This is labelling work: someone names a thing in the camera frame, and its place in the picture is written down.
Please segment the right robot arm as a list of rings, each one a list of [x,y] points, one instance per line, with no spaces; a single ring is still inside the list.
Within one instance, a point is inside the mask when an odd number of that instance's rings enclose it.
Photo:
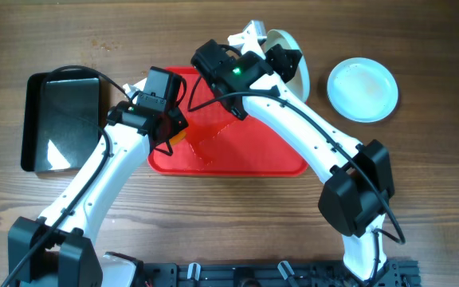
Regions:
[[[309,77],[300,49],[209,41],[191,62],[227,111],[267,125],[308,163],[324,185],[320,213],[343,237],[345,267],[362,283],[376,282],[386,263],[383,222],[393,216],[388,150],[345,135],[306,105]]]

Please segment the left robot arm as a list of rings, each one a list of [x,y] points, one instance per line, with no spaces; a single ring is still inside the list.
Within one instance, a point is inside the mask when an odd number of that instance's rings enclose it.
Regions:
[[[152,151],[186,128],[177,103],[149,108],[122,101],[102,138],[65,191],[36,220],[20,217],[8,233],[5,286],[137,286],[143,263],[94,245],[110,207]]]

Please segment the orange sponge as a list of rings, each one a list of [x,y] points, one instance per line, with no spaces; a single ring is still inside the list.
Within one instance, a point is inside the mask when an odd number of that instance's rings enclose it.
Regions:
[[[185,131],[181,131],[176,136],[173,136],[169,140],[169,143],[170,143],[171,146],[175,146],[176,144],[179,144],[182,140],[184,140],[185,137],[186,137],[186,132]]]

